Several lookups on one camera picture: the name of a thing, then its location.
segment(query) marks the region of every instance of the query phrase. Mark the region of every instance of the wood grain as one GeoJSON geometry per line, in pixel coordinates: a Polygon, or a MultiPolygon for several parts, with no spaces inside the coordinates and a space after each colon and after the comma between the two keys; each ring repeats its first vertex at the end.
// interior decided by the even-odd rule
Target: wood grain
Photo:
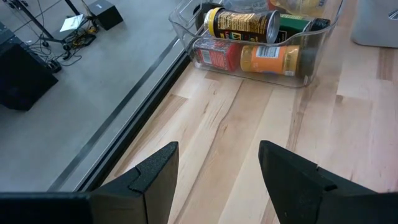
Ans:
{"type": "Polygon", "coordinates": [[[189,65],[106,181],[178,141],[170,224],[279,223],[257,158],[270,140],[365,187],[397,191],[398,50],[350,41],[355,5],[346,1],[307,88],[189,65]]]}

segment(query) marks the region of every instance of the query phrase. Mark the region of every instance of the butcher block counter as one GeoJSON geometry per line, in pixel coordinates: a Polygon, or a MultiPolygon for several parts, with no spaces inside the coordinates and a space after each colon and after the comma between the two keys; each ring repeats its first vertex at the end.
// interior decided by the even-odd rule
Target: butcher block counter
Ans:
{"type": "Polygon", "coordinates": [[[398,190],[398,50],[349,36],[347,1],[313,83],[301,89],[190,64],[111,171],[179,142],[169,223],[278,223],[258,149],[272,141],[377,192],[398,190]]]}

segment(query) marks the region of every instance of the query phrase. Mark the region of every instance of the gray floor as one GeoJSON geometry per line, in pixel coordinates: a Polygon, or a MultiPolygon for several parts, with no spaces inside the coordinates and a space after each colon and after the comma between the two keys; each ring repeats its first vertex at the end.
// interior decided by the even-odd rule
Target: gray floor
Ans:
{"type": "MultiPolygon", "coordinates": [[[[83,58],[64,67],[56,75],[60,81],[30,111],[0,107],[1,191],[48,190],[174,39],[175,32],[167,18],[179,0],[110,2],[121,13],[122,24],[109,31],[101,30],[89,47],[78,52],[83,58]]],[[[28,3],[29,10],[41,21],[37,2],[28,0],[28,3]]],[[[51,32],[57,31],[65,16],[72,13],[64,1],[40,0],[40,3],[45,10],[45,27],[51,32]]],[[[80,0],[73,3],[84,12],[80,0]]],[[[0,21],[16,30],[20,39],[34,42],[37,37],[31,29],[38,34],[40,31],[32,22],[19,28],[25,24],[24,19],[26,17],[15,10],[12,12],[0,1],[0,21]]],[[[52,49],[55,54],[62,52],[58,44],[52,44],[52,49]]],[[[123,111],[126,118],[157,80],[158,77],[150,78],[142,87],[123,111]]],[[[98,140],[93,154],[102,153],[113,134],[122,128],[125,118],[115,122],[111,130],[101,136],[105,139],[98,140]]]]}

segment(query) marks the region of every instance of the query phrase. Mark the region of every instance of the white paper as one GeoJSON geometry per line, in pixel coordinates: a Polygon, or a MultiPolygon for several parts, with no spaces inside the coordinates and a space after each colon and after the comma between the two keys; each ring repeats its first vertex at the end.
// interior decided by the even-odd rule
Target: white paper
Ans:
{"type": "Polygon", "coordinates": [[[82,14],[80,14],[79,16],[73,16],[71,18],[65,19],[65,22],[63,22],[60,32],[77,29],[81,24],[82,20],[83,20],[82,14]]]}

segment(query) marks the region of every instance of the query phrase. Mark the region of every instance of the plastic organizer bin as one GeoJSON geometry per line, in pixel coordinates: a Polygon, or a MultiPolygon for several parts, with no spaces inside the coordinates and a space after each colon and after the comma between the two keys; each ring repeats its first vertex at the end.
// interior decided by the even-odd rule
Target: plastic organizer bin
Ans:
{"type": "Polygon", "coordinates": [[[172,23],[177,36],[197,68],[294,88],[307,86],[315,78],[324,46],[338,22],[344,4],[344,0],[326,1],[322,18],[331,20],[331,24],[327,28],[295,34],[278,44],[266,44],[243,40],[221,39],[211,36],[207,28],[203,25],[204,15],[209,10],[208,5],[205,4],[206,2],[211,1],[183,0],[169,16],[169,21],[172,23]],[[224,53],[232,55],[232,57],[227,58],[227,60],[221,60],[220,63],[223,64],[223,69],[209,66],[205,63],[206,58],[209,60],[208,52],[202,51],[199,53],[198,51],[198,44],[214,42],[217,42],[221,48],[227,46],[224,49],[224,53]],[[245,58],[250,57],[250,50],[259,49],[259,47],[263,47],[262,49],[264,49],[264,47],[280,47],[279,49],[286,49],[285,46],[289,47],[288,50],[292,49],[291,46],[299,46],[299,52],[298,55],[296,55],[297,67],[294,72],[275,73],[262,71],[258,73],[243,71],[243,68],[247,68],[250,62],[241,62],[241,57],[244,55],[245,58]]]}

